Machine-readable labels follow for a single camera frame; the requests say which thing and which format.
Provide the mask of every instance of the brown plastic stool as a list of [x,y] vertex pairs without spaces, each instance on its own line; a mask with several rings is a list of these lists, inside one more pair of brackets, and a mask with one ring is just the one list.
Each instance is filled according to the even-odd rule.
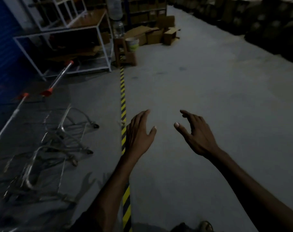
[[129,63],[132,66],[137,66],[136,53],[129,52],[127,50],[126,42],[124,38],[113,39],[114,41],[114,52],[117,67],[121,64]]

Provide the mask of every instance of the paint bucket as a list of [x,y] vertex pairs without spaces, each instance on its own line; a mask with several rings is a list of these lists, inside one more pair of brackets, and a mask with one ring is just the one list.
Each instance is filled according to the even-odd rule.
[[135,37],[129,37],[129,38],[126,38],[125,40],[126,40],[126,44],[128,46],[129,51],[130,52],[136,51],[136,49],[139,46],[139,39]]

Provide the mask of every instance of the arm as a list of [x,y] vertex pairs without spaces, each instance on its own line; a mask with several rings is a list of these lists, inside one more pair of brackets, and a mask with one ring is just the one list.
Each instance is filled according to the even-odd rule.
[[101,189],[89,209],[71,227],[70,231],[109,232],[113,230],[125,185],[139,158],[151,146],[156,127],[146,133],[149,110],[136,115],[126,128],[126,151],[113,174]]
[[249,176],[216,144],[209,125],[200,116],[181,110],[191,126],[191,134],[175,123],[189,146],[206,157],[225,177],[258,231],[293,232],[293,210]]

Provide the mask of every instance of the concrete floor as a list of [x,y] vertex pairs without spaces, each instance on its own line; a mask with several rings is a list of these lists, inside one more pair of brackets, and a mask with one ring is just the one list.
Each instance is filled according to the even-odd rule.
[[[293,209],[293,64],[181,10],[168,7],[168,14],[180,40],[140,47],[138,66],[124,71],[128,120],[151,109],[147,127],[158,130],[130,176],[133,231],[166,232],[181,222],[194,228],[201,220],[215,231],[257,231],[224,177],[173,124],[189,129],[179,109],[203,116],[219,146]],[[80,154],[79,166],[66,168],[61,190],[76,196],[77,207],[32,205],[24,223],[74,222],[121,155],[119,71],[66,83],[59,91],[100,125],[83,140],[94,155]]]

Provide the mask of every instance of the yellow and black striped tape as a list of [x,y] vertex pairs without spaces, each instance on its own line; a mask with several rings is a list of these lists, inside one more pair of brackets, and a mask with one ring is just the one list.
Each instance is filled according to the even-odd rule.
[[[126,99],[125,99],[125,78],[124,67],[121,67],[121,122],[122,122],[122,155],[125,153],[126,144]],[[131,207],[129,182],[126,184],[123,195],[123,231],[132,232],[131,228]]]

